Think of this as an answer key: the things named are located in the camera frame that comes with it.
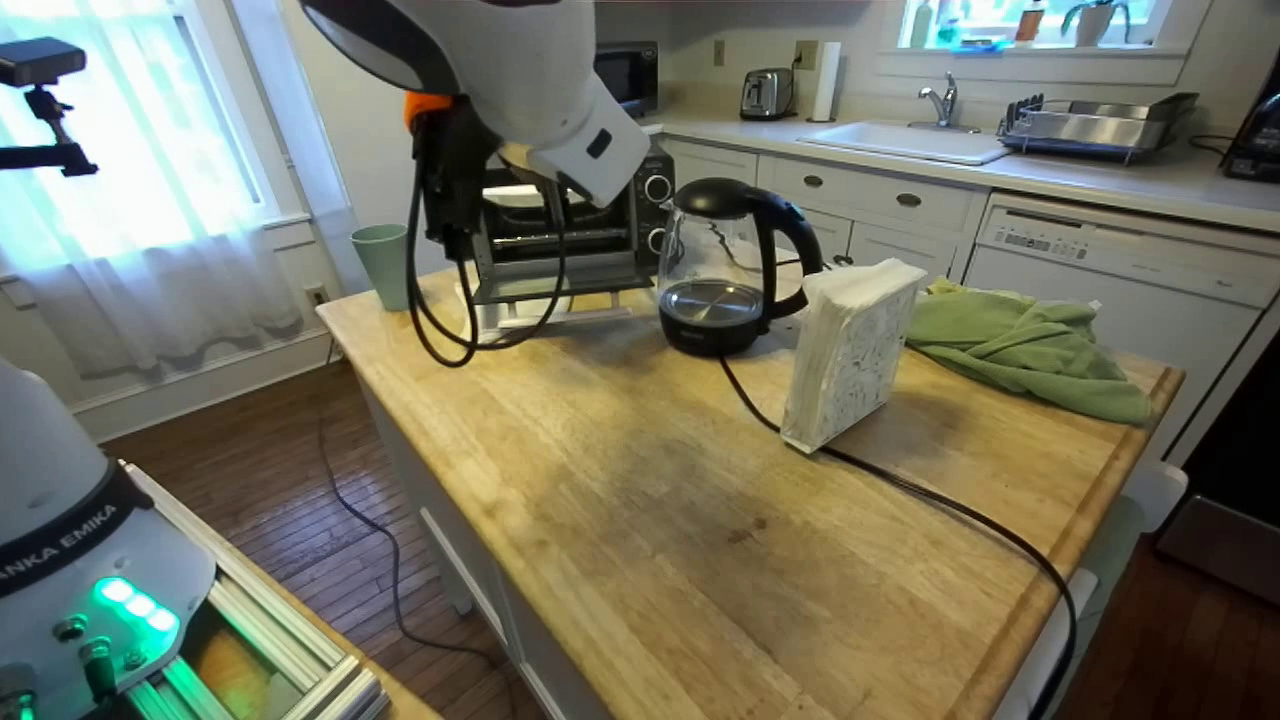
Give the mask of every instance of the kettle handle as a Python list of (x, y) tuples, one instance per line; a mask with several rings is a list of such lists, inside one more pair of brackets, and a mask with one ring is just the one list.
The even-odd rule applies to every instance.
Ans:
[(795, 287), (793, 295), (784, 301), (772, 301), (777, 292), (777, 237), (772, 231), (784, 231), (793, 239), (793, 247), (799, 252), (799, 274), (812, 277), (822, 270), (822, 247), (812, 231), (812, 225), (799, 216), (799, 208), (784, 197), (768, 197), (760, 194), (763, 202), (754, 206), (754, 237), (760, 237), (760, 266), (768, 270), (763, 274), (763, 327), (772, 317), (793, 317), (805, 309), (805, 287)]

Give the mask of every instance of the black cable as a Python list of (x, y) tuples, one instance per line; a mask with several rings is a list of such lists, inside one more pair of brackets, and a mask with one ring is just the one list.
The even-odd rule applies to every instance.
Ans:
[[(749, 390), (737, 382), (737, 372), (727, 367), (725, 357), (720, 357), (720, 367), (725, 367), (731, 392), (749, 404), (749, 412), (751, 412), (763, 429), (778, 433), (778, 426), (760, 412), (760, 404), (749, 395)], [(892, 472), (892, 469), (881, 469), (881, 466), (870, 466), (870, 459), (848, 457), (848, 453), (839, 453), (839, 448), (829, 448), (829, 444), (822, 444), (820, 453), (822, 453), (822, 457), (835, 457), (839, 466), (853, 466), (853, 469), (860, 469), (860, 472), (870, 472), (870, 476), (882, 481), (889, 490), (898, 490), (898, 492), (907, 492), (907, 498), (914, 498), (914, 500), (923, 500), (923, 504), (938, 504), (938, 507), (945, 507), (949, 515), (957, 515), (957, 521), (966, 521), (966, 525), (974, 525), (974, 530), (996, 533), (1001, 539), (1007, 539), (1013, 548), (1021, 548), (1021, 551), (1052, 582), (1057, 597), (1066, 603), (1066, 648), (1059, 652), (1059, 662), (1052, 666), (1052, 678), (1046, 678), (1043, 692), (1036, 696), (1030, 715), (1043, 715), (1046, 706), (1052, 706), (1052, 696), (1057, 696), (1059, 685), (1066, 682), (1066, 669), (1073, 669), (1073, 658), (1074, 658), (1074, 633), (1078, 633), (1078, 627), (1074, 627), (1074, 597), (1073, 597), (1066, 582), (1052, 567), (1052, 559), (1046, 559), (1030, 539), (1024, 539), (1024, 538), (1013, 533), (1007, 525), (985, 515), (978, 507), (966, 507), (966, 504), (961, 504), (961, 500), (951, 500), (951, 498), (945, 498), (945, 492), (932, 492), (927, 485), (914, 485), (914, 481), (907, 481), (907, 476), (898, 476), (898, 472)]]
[[(532, 337), (541, 337), (548, 326), (552, 326), (552, 311), (556, 304), (565, 301), (565, 283), (567, 283), (567, 197), (565, 197), (565, 186), (552, 186), (556, 194), (552, 197), (552, 225), (556, 225), (556, 283), (552, 283), (552, 295), (548, 295), (548, 309), (536, 317), (532, 327), (523, 331), (513, 331), (502, 341), (491, 341), (491, 346), (478, 346), (478, 326), (474, 326), (474, 292), (471, 292), (471, 279), (469, 279), (469, 266), (465, 266), (465, 252), (459, 247), (446, 247), (451, 266), (457, 266), (457, 283), (465, 292), (465, 311), (469, 311), (469, 337), (451, 331), (422, 301), (418, 283), (414, 283), (414, 227), (418, 227), (418, 206), (422, 206), (422, 194), (429, 194), (429, 167), (414, 164), (414, 175), (413, 175), (413, 208), (406, 208), (406, 243), (404, 243), (404, 283), (406, 283), (406, 317), (413, 317), (413, 331), (414, 341), (422, 346), (422, 354), (444, 365), (444, 367), (465, 367), (474, 354), (500, 354), (500, 347), (517, 347)], [(429, 327), (418, 326), (418, 317), (446, 341), (459, 347), (459, 357), (444, 357)]]
[(318, 457), (318, 469), (322, 469), (322, 481), (327, 481), (327, 492), (334, 498), (334, 504), (345, 504), (367, 533), (385, 538), (392, 545), (392, 615), (397, 615), (397, 627), (400, 637), (406, 637), (413, 644), (422, 644), (422, 648), (435, 648), (435, 652), (469, 652), (469, 658), (478, 658), (487, 669), (502, 666), (500, 658), (482, 652), (482, 648), (471, 648), (471, 644), (444, 644), (444, 640), (433, 640), (433, 637), (414, 637), (404, 622), (404, 603), (400, 603), (400, 539), (392, 530), (385, 530), (380, 521), (364, 515), (340, 490), (334, 490), (334, 472), (333, 472), (333, 459), (327, 459), (327, 412), (322, 412), (322, 401), (316, 401), (316, 457)]

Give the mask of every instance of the dishwasher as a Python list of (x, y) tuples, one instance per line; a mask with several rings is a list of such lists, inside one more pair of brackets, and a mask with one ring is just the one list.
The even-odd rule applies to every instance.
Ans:
[[(1092, 331), (1112, 357), (1147, 357), (1184, 372), (1142, 459), (1073, 572), (1074, 673), (1134, 538), (1159, 533), (1188, 490), (1195, 492), (1184, 476), (1188, 457), (1235, 392), (1241, 367), (1257, 365), (1258, 337), (1275, 331), (1280, 239), (990, 194), (964, 283), (1097, 304)], [(996, 715), (1024, 715), (1036, 706), (1065, 637), (1059, 603)]]

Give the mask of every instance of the dish rack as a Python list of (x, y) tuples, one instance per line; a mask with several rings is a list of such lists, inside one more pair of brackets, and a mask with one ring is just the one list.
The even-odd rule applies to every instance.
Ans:
[(1013, 152), (1105, 158), (1133, 164), (1164, 147), (1192, 114), (1195, 92), (1175, 92), (1154, 104), (1046, 104), (1043, 98), (1026, 98), (1007, 104), (1001, 145)]

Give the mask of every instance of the toaster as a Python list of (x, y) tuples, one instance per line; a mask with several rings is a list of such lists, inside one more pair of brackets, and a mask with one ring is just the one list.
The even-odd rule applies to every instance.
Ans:
[(742, 76), (742, 122), (778, 122), (795, 116), (795, 73), (793, 67), (751, 67)]

